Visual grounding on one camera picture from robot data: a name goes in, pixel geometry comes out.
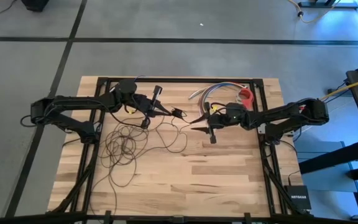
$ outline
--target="gray floor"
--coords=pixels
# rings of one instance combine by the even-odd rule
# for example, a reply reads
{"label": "gray floor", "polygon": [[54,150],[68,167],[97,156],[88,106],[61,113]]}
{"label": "gray floor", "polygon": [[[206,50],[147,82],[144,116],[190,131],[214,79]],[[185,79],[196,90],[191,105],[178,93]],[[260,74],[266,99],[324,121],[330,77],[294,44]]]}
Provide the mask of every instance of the gray floor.
{"label": "gray floor", "polygon": [[[9,2],[0,0],[0,10]],[[78,0],[50,0],[44,12],[34,13],[18,1],[0,16],[0,36],[68,37],[79,5]],[[309,9],[306,18],[322,12]],[[358,14],[333,11],[307,25],[297,21],[286,0],[92,0],[77,37],[358,40]],[[21,127],[19,119],[29,114],[30,103],[48,93],[64,47],[0,42],[0,216],[33,131]],[[323,96],[355,68],[358,46],[74,43],[58,94],[74,95],[82,75],[277,77],[290,102]],[[302,138],[358,141],[354,102],[338,98],[329,110],[330,123],[305,129]],[[346,128],[344,121],[357,128]],[[17,215],[45,211],[63,138],[57,128],[46,128]]]}

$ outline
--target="wooden table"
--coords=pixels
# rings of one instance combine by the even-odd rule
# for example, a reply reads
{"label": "wooden table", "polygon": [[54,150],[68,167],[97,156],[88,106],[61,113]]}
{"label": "wooden table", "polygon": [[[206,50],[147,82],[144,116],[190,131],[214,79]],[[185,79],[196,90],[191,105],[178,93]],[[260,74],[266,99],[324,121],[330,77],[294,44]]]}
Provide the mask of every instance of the wooden table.
{"label": "wooden table", "polygon": [[[93,96],[98,77],[82,77],[78,96]],[[137,93],[149,98],[156,83],[137,83]],[[200,116],[198,97],[188,100],[196,90],[210,83],[158,83],[163,88],[159,97],[164,107],[171,106],[185,110],[186,120],[192,121]],[[265,78],[265,94],[269,108],[283,105],[280,84],[276,78]],[[211,94],[210,102],[228,103],[234,101],[238,90],[230,87],[220,88]],[[74,111],[72,117],[80,121],[89,119],[89,111]],[[135,118],[139,114],[128,114],[120,110],[115,115],[119,119]],[[152,118],[150,129],[162,118]],[[187,125],[184,121],[173,121],[178,127]],[[110,133],[117,122],[106,115],[103,136]],[[245,131],[239,126],[216,131],[217,144],[209,143],[205,133],[191,130],[198,123],[183,129],[188,135],[186,149],[178,154],[166,149],[153,149],[137,160],[135,177],[127,187],[117,187],[116,215],[184,215],[202,217],[243,217],[249,212],[252,217],[269,217],[267,196],[262,173],[257,131]],[[176,135],[169,124],[159,127],[166,142]],[[76,134],[67,134],[66,142],[76,139]],[[292,138],[284,137],[292,144]],[[161,146],[162,142],[155,131],[150,132],[147,147]],[[170,150],[179,151],[185,145],[185,137],[180,136]],[[62,151],[57,176],[53,185],[48,209],[54,209],[74,186],[82,144],[77,141],[67,144]],[[283,183],[288,175],[299,170],[294,150],[286,144],[277,146],[277,157]],[[114,168],[113,177],[118,184],[125,184],[134,172],[134,163]],[[108,174],[108,169],[98,159],[93,184]],[[293,185],[302,184],[300,174],[291,176]],[[272,184],[276,210],[279,212],[277,191]],[[104,215],[105,210],[114,211],[115,198],[108,179],[101,181],[93,189],[89,214]]]}

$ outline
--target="yellow cable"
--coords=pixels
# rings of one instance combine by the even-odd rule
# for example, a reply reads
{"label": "yellow cable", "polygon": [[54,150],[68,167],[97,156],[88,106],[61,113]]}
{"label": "yellow cable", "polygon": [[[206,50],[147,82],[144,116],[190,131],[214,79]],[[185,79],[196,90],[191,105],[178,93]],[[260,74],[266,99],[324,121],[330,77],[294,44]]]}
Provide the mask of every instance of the yellow cable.
{"label": "yellow cable", "polygon": [[[298,12],[302,12],[301,7],[300,7],[296,2],[294,2],[293,0],[288,0],[288,1],[289,1],[290,3],[292,3],[292,4],[296,7],[296,10],[297,10]],[[305,21],[305,20],[303,19],[303,16],[300,16],[301,21],[304,22],[305,24],[312,23],[312,22],[316,22],[317,20],[323,18],[323,16],[325,16],[329,11],[333,10],[333,9],[338,5],[338,3],[340,3],[340,2],[341,2],[341,0],[338,0],[338,2],[335,3],[330,9],[328,9],[323,15],[318,16],[317,18],[315,18],[315,19],[313,19],[313,20],[311,20],[311,21]]]}
{"label": "yellow cable", "polygon": [[357,85],[358,85],[358,82],[357,82],[357,83],[353,83],[353,84],[348,85],[348,86],[345,86],[345,87],[343,87],[343,88],[340,88],[340,89],[338,89],[338,90],[336,90],[336,91],[333,91],[332,93],[330,93],[330,94],[328,94],[328,95],[325,95],[325,96],[322,97],[320,100],[323,101],[323,100],[325,100],[326,98],[335,95],[336,93],[339,93],[339,92],[342,92],[342,91],[344,91],[344,90],[350,89],[350,88],[355,87],[355,86],[357,86]]}

